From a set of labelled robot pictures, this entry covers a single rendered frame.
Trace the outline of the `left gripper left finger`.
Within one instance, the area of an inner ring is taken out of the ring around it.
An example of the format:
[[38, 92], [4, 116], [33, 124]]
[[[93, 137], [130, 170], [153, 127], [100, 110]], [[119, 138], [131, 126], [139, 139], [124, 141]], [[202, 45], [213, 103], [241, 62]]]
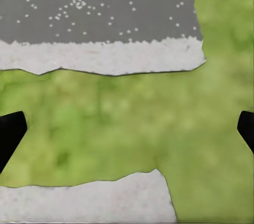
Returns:
[[26, 132], [27, 123], [22, 111], [0, 117], [0, 174]]

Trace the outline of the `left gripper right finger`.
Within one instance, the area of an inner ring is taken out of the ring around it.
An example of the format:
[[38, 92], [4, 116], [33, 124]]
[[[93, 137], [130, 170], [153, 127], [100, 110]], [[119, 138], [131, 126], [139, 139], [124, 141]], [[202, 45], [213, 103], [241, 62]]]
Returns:
[[242, 111], [237, 129], [254, 153], [254, 113]]

